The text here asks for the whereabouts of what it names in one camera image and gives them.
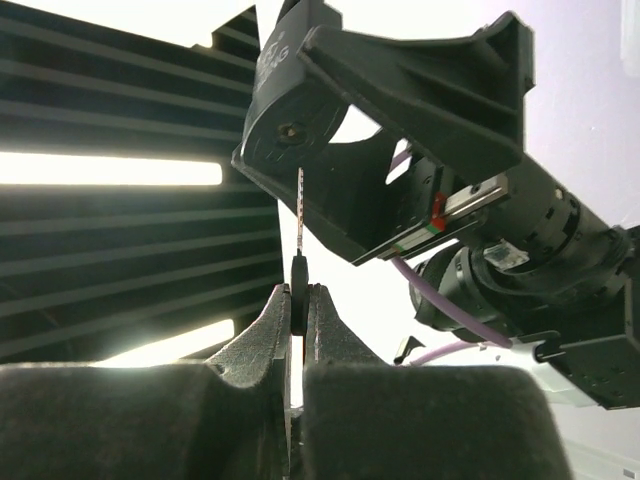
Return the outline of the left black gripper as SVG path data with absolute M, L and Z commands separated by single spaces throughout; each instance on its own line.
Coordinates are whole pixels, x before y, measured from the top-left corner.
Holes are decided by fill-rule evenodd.
M 411 258 L 451 238 L 495 265 L 606 257 L 620 237 L 524 152 L 534 33 L 511 11 L 473 35 L 397 40 L 319 26 L 299 58 L 383 128 L 350 143 L 309 124 L 246 128 L 233 166 L 332 253 L 359 265 Z M 390 183 L 397 144 L 423 159 Z

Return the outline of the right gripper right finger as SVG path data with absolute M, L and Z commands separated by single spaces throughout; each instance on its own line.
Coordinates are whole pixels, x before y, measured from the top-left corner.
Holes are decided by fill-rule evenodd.
M 309 479 L 568 479 L 547 400 L 505 366 L 394 367 L 309 292 L 302 458 Z

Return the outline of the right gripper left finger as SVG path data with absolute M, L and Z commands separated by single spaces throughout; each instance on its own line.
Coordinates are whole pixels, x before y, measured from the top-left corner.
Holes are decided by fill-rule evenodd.
M 211 358 L 1 369 L 5 479 L 285 479 L 291 296 Z

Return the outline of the black head key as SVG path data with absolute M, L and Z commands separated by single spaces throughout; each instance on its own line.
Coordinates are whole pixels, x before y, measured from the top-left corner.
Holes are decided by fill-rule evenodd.
M 304 170 L 298 168 L 296 198 L 296 254 L 291 264 L 291 332 L 302 336 L 306 332 L 308 309 L 309 271 L 306 256 L 303 254 L 304 233 Z

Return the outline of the black padlock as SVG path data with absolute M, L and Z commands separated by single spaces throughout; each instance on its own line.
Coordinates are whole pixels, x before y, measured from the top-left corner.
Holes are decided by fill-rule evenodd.
M 342 16 L 322 1 L 286 1 L 259 54 L 239 158 L 261 172 L 281 172 L 310 159 L 347 113 L 347 105 L 297 57 L 307 34 L 319 26 L 341 28 Z

